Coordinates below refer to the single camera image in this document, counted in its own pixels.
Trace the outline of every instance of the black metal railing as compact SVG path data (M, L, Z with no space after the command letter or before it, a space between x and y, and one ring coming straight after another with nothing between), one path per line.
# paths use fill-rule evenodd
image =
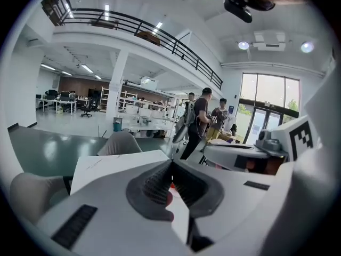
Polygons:
M65 9L63 0L60 0L59 2L62 4L62 7L59 6L59 3L57 3L56 0L45 3L49 5L51 9L44 10L55 26L82 23L85 25L105 27L130 33L154 43L155 45L160 46L160 48L167 49L171 54L180 57L181 60L186 61L195 68L195 70L202 73L207 79L221 89L223 81L202 58L174 36L157 28L155 25L115 11L82 8L74 9L70 5L70 0L66 0L70 8L68 10Z

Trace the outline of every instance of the black pants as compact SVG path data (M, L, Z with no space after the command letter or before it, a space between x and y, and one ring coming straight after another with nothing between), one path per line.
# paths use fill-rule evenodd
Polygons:
M188 135L190 139L180 159L187 159L193 153L193 151L195 150L195 148L198 146L199 142L201 141L201 138L200 136L198 136L197 132L192 132L188 130Z

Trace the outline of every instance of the wooden wall panel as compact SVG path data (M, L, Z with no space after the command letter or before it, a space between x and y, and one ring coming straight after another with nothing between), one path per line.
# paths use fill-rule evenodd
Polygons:
M102 87L109 88L109 83L71 77L60 77L58 91L76 91L79 96L87 97L89 89L101 91Z

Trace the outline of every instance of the trash bin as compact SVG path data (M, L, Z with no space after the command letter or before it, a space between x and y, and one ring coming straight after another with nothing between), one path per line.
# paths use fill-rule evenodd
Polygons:
M114 132L122 131L122 118L121 117L113 118L113 131Z

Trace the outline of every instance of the trees outside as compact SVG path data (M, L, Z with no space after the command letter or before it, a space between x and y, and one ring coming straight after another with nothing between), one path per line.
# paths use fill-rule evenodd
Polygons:
M241 103L238 106L238 113L249 115L249 116L252 115L252 113L245 108L245 105L242 105Z
M288 108L298 112L298 104L297 104L297 102L294 101L294 100L290 100L289 103L288 103ZM292 121L293 119L295 119L295 118L294 117L290 117L288 115L284 115L283 116L283 123L287 123L289 121Z

